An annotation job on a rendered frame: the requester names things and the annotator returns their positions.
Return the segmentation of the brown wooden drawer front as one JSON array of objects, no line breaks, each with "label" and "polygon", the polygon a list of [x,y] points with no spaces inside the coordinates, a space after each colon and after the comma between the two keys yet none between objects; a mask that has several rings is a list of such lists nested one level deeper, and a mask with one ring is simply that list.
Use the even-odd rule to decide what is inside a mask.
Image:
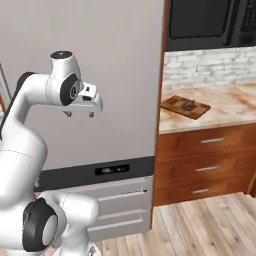
[{"label": "brown wooden drawer front", "polygon": [[[218,137],[224,137],[225,140],[201,144],[201,140]],[[248,148],[256,148],[256,124],[161,134],[158,139],[157,159],[165,161]]]},{"label": "brown wooden drawer front", "polygon": [[[247,173],[227,178],[201,180],[169,185],[167,187],[157,187],[154,189],[154,205],[159,206],[236,192],[245,192],[249,187],[252,177],[252,173]],[[194,190],[199,189],[210,189],[210,191],[203,194],[192,193]]]},{"label": "brown wooden drawer front", "polygon": [[[196,168],[216,166],[208,172],[195,172]],[[158,161],[155,171],[156,185],[164,187],[204,179],[252,173],[256,169],[256,150],[242,150],[219,154],[184,157]]]}]

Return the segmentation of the brown wooden cutting board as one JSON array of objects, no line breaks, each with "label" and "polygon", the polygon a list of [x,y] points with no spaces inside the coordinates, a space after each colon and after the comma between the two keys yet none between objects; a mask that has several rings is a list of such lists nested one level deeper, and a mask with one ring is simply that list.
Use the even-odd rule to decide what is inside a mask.
[{"label": "brown wooden cutting board", "polygon": [[197,120],[207,111],[211,109],[209,105],[195,101],[196,107],[191,111],[184,111],[180,108],[180,105],[186,101],[192,101],[191,99],[184,98],[178,95],[174,95],[161,102],[161,107],[165,110],[172,111],[182,116],[188,117],[193,120]]}]

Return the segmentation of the large grey fridge drawer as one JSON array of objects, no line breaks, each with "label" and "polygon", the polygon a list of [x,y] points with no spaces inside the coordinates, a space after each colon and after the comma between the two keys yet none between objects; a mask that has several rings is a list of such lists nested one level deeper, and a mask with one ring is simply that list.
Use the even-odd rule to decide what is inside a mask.
[{"label": "large grey fridge drawer", "polygon": [[139,190],[148,190],[147,193],[141,196],[134,196],[130,198],[115,199],[103,202],[100,202],[98,200],[100,203],[101,214],[106,215],[117,212],[150,208],[152,200],[152,185],[153,177],[148,176],[67,188],[66,192],[85,194],[98,200],[98,198],[101,197],[107,197]]}]

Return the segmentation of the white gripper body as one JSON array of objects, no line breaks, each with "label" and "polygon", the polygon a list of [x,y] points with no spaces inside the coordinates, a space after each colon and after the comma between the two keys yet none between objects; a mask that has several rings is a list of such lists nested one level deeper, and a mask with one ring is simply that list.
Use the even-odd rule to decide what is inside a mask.
[{"label": "white gripper body", "polygon": [[85,111],[89,113],[101,112],[103,101],[101,95],[96,93],[93,97],[79,95],[70,105],[62,108],[63,111]]}]

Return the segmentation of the black fridge control band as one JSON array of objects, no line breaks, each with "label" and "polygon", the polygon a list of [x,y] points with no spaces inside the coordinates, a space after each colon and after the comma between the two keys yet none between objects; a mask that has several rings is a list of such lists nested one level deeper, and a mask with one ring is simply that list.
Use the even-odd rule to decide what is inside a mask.
[{"label": "black fridge control band", "polygon": [[154,156],[43,170],[36,192],[151,176]]}]

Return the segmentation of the grey fridge door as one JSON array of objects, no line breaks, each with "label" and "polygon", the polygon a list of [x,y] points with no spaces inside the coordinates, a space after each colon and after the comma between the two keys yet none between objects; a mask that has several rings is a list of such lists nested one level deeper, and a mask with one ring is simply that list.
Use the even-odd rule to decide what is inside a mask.
[{"label": "grey fridge door", "polygon": [[9,88],[72,52],[102,112],[36,105],[26,119],[48,146],[45,169],[148,157],[155,151],[164,0],[0,0],[0,63]]}]

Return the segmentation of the black microwave oven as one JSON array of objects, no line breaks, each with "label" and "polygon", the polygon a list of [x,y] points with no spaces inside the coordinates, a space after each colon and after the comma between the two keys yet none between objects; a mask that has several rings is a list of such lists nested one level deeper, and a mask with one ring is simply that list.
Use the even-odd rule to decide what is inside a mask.
[{"label": "black microwave oven", "polygon": [[166,52],[256,46],[256,0],[168,0]]}]

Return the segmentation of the small grey fridge drawer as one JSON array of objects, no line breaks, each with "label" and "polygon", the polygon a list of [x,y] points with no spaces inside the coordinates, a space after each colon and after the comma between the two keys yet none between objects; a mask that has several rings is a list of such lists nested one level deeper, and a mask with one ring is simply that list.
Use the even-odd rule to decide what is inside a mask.
[{"label": "small grey fridge drawer", "polygon": [[110,238],[116,238],[137,233],[145,233],[150,228],[150,213],[149,208],[136,209],[131,211],[101,215],[99,219],[91,226],[102,226],[107,224],[119,223],[134,219],[142,218],[143,222],[130,224],[116,228],[107,228],[103,230],[88,231],[92,241],[102,241]]}]

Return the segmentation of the brown wooden side panel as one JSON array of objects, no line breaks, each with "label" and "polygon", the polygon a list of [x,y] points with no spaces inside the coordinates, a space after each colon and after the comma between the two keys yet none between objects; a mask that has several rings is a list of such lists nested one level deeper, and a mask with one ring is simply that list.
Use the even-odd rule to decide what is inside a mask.
[{"label": "brown wooden side panel", "polygon": [[159,138],[159,123],[160,123],[160,104],[162,95],[162,81],[163,81],[163,69],[164,69],[164,55],[166,48],[166,24],[168,20],[168,0],[164,0],[163,16],[162,16],[162,32],[161,32],[161,52],[160,52],[160,65],[159,65],[159,78],[158,78],[158,98],[157,98],[157,115],[156,115],[156,133],[155,133],[155,157],[154,157],[154,174],[152,185],[152,208],[154,206],[154,189],[155,189],[155,171],[157,166],[157,150],[158,150],[158,138]]}]

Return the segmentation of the dark grey fish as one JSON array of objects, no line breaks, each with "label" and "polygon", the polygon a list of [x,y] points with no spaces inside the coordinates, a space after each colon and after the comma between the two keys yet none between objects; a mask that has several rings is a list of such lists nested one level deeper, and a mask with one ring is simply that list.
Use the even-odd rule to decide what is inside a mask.
[{"label": "dark grey fish", "polygon": [[195,101],[186,101],[180,105],[180,108],[184,111],[191,111],[196,107]]}]

